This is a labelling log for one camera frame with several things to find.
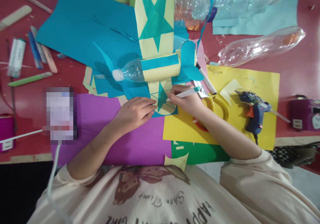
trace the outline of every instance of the hot glue gun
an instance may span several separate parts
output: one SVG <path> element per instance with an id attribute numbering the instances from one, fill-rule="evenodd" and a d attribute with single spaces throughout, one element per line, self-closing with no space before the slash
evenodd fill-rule
<path id="1" fill-rule="evenodd" d="M 240 100 L 249 106 L 249 111 L 246 115 L 250 117 L 250 120 L 248 125 L 246 126 L 246 130 L 253 134 L 257 145 L 258 145 L 258 134 L 262 130 L 263 115 L 265 112 L 272 112 L 277 116 L 279 116 L 284 121 L 290 122 L 290 120 L 288 120 L 281 114 L 274 111 L 269 103 L 262 100 L 255 93 L 240 92 L 237 90 L 235 90 L 235 92 L 239 95 Z"/>

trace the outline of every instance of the right hand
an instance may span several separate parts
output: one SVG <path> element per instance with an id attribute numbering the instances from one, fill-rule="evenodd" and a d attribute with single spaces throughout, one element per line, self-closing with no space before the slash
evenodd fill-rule
<path id="1" fill-rule="evenodd" d="M 192 94 L 185 98 L 178 98 L 176 95 L 187 91 L 189 89 L 194 88 L 194 86 L 183 86 L 183 85 L 173 85 L 171 92 L 168 93 L 168 98 L 170 102 L 180 106 L 184 111 L 189 113 L 190 115 L 194 116 L 195 118 L 199 119 L 201 114 L 207 109 L 206 106 L 202 103 L 201 99 L 199 98 L 198 94 Z"/>

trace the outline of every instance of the white cable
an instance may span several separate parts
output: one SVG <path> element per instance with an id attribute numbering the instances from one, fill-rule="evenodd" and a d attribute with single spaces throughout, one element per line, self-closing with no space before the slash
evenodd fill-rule
<path id="1" fill-rule="evenodd" d="M 57 169 L 58 156 L 59 156 L 59 151 L 60 151 L 61 144 L 62 144 L 62 141 L 59 140 L 58 141 L 58 146 L 57 146 L 57 149 L 56 149 L 56 155 L 55 155 L 54 161 L 53 161 L 53 167 L 52 167 L 50 178 L 49 178 L 48 189 L 47 189 L 47 198 L 48 198 L 49 203 L 52 204 L 53 209 L 57 212 L 57 215 L 60 218 L 62 218 L 65 221 L 66 224 L 72 224 L 71 219 L 58 207 L 56 202 L 52 199 L 52 195 L 51 195 L 52 182 L 53 182 L 54 174 L 55 174 L 56 169 Z"/>

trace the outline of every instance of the bottle cap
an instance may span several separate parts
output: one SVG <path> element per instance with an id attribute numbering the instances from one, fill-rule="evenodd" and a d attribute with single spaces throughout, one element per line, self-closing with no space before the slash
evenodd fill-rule
<path id="1" fill-rule="evenodd" d="M 116 82 L 120 82 L 124 80 L 123 73 L 121 69 L 115 69 L 112 71 L 112 76 Z"/>
<path id="2" fill-rule="evenodd" d="M 210 13 L 210 16 L 208 18 L 207 23 L 211 23 L 213 21 L 213 19 L 216 17 L 217 12 L 218 12 L 218 8 L 212 7 L 212 10 L 211 10 L 211 13 Z"/>

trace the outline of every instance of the table surface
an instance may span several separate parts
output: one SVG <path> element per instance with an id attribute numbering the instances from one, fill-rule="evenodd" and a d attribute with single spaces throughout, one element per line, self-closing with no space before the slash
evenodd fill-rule
<path id="1" fill-rule="evenodd" d="M 54 9 L 57 0 L 38 0 L 51 9 Z M 49 14 L 26 0 L 1 0 L 0 19 L 11 14 L 23 5 L 29 5 L 33 11 L 23 19 L 14 23 L 4 31 L 0 32 L 0 62 L 8 62 L 6 39 L 12 44 L 12 38 L 23 38 L 28 40 L 26 34 L 30 26 L 40 28 L 49 17 Z M 303 94 L 310 98 L 320 98 L 320 66 L 319 66 L 319 25 L 320 23 L 320 0 L 298 1 L 298 25 L 306 32 L 306 37 L 294 49 L 274 57 L 256 59 L 241 66 L 241 68 L 258 71 L 280 73 L 280 94 L 278 112 L 286 115 L 288 102 L 294 95 Z M 190 39 L 198 39 L 199 32 L 190 32 Z M 254 38 L 256 36 L 246 35 L 212 35 L 212 26 L 207 25 L 202 42 L 205 54 L 211 61 L 217 62 L 218 52 L 230 42 L 242 38 Z M 59 59 L 56 51 L 51 51 L 56 63 L 58 73 L 53 77 L 43 79 L 24 86 L 16 87 L 15 104 L 17 111 L 16 135 L 42 129 L 42 89 L 44 87 L 75 87 L 77 93 L 87 93 L 82 85 L 85 65 L 70 59 Z M 26 46 L 21 78 L 30 77 L 43 72 L 50 71 L 45 65 L 43 70 L 35 67 L 30 45 Z M 12 113 L 11 90 L 7 85 L 10 78 L 6 75 L 6 66 L 0 66 L 0 114 Z M 277 137 L 293 136 L 316 136 L 318 132 L 295 132 L 289 126 L 277 120 Z M 36 155 L 50 153 L 49 142 L 41 134 L 36 134 L 17 140 L 17 147 L 8 153 L 0 155 L 0 162 L 10 161 L 12 156 Z"/>

